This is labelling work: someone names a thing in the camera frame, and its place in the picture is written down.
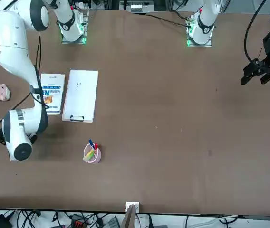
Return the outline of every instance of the table surface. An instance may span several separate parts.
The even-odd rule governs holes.
[[[70,69],[98,70],[94,121],[50,116],[23,162],[0,145],[0,207],[124,211],[139,201],[141,212],[270,215],[270,83],[240,84],[252,15],[220,14],[212,48],[187,48],[184,28],[116,10],[91,14],[86,45],[62,45],[50,16],[41,72],[67,82]],[[252,58],[269,31],[269,15],[258,16]],[[28,44],[34,61],[37,33]],[[3,117],[29,90],[1,66],[0,83],[12,92]],[[89,138],[102,150],[97,165],[82,161]]]

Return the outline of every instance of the pen holder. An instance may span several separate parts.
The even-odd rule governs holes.
[[[87,153],[89,153],[92,150],[92,147],[90,144],[88,144],[83,151],[83,160],[84,157],[87,155]],[[94,151],[94,156],[88,160],[88,163],[92,163],[92,164],[97,164],[100,162],[101,159],[101,150],[99,148],[97,148],[97,151]]]

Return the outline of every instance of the stuffed animal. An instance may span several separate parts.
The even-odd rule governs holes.
[[[10,99],[10,90],[5,84],[0,84],[0,101],[8,101]]]

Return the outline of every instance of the white clipboard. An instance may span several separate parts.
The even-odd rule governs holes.
[[[62,120],[92,123],[97,93],[98,71],[71,70]]]

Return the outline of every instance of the book cover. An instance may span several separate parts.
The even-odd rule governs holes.
[[[65,75],[41,74],[41,86],[44,103],[49,106],[46,109],[48,115],[61,113],[62,94]]]

